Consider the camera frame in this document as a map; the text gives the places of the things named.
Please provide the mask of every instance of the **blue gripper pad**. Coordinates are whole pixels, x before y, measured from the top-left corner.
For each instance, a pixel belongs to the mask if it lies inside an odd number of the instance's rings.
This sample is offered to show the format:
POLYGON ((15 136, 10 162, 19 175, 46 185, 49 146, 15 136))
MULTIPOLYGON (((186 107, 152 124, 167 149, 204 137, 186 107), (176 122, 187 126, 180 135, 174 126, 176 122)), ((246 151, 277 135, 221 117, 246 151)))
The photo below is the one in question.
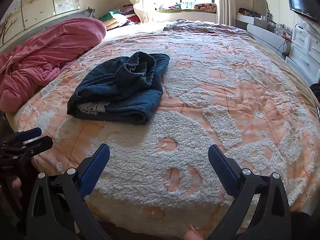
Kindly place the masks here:
POLYGON ((241 172, 241 168, 236 161, 225 157, 215 144, 209 147, 208 158, 227 194, 237 197, 239 195, 238 178, 232 168, 235 168, 236 172, 241 172))
POLYGON ((101 144, 98 150, 89 158, 85 158, 78 166, 79 175, 78 179, 79 195, 84 198, 90 195, 94 186, 96 185, 103 169, 107 165, 110 158, 110 150, 108 145, 101 144))
POLYGON ((39 137, 41 134, 42 134, 41 129, 37 127, 28 131, 18 133, 17 140, 20 142, 25 142, 33 138, 39 137))

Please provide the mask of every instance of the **green cloth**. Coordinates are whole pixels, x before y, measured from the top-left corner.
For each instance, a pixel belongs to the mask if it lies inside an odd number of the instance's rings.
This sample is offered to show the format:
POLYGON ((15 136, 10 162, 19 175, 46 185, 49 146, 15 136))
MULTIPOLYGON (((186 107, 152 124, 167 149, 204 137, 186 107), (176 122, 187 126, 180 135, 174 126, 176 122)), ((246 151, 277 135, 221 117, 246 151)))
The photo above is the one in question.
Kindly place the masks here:
POLYGON ((168 10, 156 10, 156 12, 174 13, 174 12, 207 12, 207 11, 193 10, 193 9, 168 9, 168 10))
POLYGON ((113 18, 113 15, 117 14, 117 13, 120 13, 120 11, 119 10, 110 11, 110 12, 106 13, 104 16, 99 17, 99 20, 101 20, 101 21, 110 20, 113 18))

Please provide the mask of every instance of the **pink blanket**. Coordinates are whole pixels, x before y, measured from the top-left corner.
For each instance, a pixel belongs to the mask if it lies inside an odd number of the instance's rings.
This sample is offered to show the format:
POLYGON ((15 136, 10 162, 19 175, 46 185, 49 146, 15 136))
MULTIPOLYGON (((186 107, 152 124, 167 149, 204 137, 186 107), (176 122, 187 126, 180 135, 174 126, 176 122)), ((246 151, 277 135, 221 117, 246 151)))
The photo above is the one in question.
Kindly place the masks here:
POLYGON ((0 110, 12 113, 106 35, 103 22, 73 18, 0 54, 0 110))

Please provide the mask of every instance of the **fingernail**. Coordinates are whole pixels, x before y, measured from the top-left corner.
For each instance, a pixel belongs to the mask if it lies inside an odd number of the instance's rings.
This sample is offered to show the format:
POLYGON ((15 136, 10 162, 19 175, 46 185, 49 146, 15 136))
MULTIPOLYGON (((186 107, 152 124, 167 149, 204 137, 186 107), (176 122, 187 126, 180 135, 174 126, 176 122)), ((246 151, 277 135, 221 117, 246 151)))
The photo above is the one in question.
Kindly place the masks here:
POLYGON ((198 227, 193 227, 191 224, 189 226, 190 226, 190 229, 193 230, 197 236, 199 236, 200 238, 203 238, 198 227))

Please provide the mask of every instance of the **television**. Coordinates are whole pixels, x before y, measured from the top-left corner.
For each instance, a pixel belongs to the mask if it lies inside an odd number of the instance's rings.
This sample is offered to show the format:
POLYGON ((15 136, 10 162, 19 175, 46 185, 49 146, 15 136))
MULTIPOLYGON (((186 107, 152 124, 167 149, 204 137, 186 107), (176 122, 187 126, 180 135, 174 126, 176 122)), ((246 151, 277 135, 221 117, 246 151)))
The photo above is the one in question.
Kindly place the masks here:
POLYGON ((317 21, 303 0, 289 0, 289 5, 290 10, 294 11, 295 13, 300 14, 314 22, 317 21))

